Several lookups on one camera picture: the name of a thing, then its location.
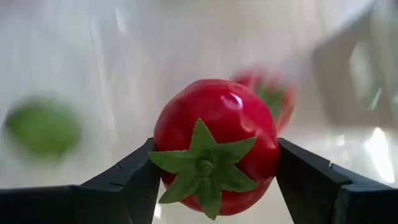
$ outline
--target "tomato skin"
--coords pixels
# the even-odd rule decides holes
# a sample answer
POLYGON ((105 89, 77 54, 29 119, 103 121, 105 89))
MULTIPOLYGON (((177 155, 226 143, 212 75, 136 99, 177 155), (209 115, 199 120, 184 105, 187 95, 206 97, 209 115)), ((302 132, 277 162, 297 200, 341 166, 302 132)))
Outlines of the tomato skin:
MULTIPOLYGON (((257 137, 253 148, 236 166, 256 181, 258 188, 243 193, 223 190, 220 215, 242 212, 264 195, 279 166, 279 146, 271 112, 243 85, 227 80, 196 81, 171 99, 161 112, 154 129, 157 151, 188 149, 199 118, 217 143, 257 137)), ((162 174, 166 189, 174 178, 175 174, 162 174)), ((195 196, 187 197, 182 203, 201 211, 195 196)))
POLYGON ((280 73, 273 72, 261 66, 255 66, 239 71, 233 81, 242 84, 254 92, 263 83, 266 88, 278 91, 283 86, 285 95, 282 103, 282 111, 277 118, 274 118, 276 132, 280 133, 289 123, 295 108, 295 88, 280 81, 280 73))

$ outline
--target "tomato stem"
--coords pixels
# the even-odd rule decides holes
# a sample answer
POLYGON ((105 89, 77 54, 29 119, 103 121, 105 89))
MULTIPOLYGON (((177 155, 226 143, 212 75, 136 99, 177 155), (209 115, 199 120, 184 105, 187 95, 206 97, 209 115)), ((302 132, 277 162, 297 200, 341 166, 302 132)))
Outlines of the tomato stem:
POLYGON ((209 176, 213 171, 213 164, 209 160, 201 159, 196 164, 196 170, 199 176, 209 176))

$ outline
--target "blurred tomato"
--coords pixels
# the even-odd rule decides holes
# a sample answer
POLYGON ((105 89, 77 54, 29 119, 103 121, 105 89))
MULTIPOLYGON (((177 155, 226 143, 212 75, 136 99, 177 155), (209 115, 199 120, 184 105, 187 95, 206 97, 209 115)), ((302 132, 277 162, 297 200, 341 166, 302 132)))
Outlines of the blurred tomato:
POLYGON ((268 106, 277 133, 289 123, 295 107, 295 89, 279 72, 255 66, 239 71, 233 81, 249 87, 268 106))

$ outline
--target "green lime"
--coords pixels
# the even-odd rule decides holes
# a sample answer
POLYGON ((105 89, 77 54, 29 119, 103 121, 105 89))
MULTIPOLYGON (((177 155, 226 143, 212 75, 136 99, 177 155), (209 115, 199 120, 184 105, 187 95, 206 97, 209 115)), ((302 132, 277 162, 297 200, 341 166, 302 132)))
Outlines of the green lime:
POLYGON ((81 138, 77 115, 64 102, 26 101, 10 111, 6 128, 26 148, 38 154, 63 154, 81 138))

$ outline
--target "green calyx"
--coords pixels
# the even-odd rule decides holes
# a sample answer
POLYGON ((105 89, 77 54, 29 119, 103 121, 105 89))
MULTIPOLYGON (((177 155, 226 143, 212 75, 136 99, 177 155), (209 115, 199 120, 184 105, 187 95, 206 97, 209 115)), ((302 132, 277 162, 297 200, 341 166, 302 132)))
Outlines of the green calyx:
POLYGON ((255 142, 256 138, 249 138, 218 144, 198 119, 189 150, 149 154, 154 164, 177 175, 159 203, 179 202, 195 195, 206 216, 215 220, 221 210, 222 190, 248 192, 257 188, 256 182, 235 166, 255 142))
POLYGON ((260 83, 256 88, 256 94, 263 100, 263 102, 268 106, 272 117, 276 120, 280 113, 282 112, 282 107, 284 103, 284 90, 269 90, 265 84, 260 83))

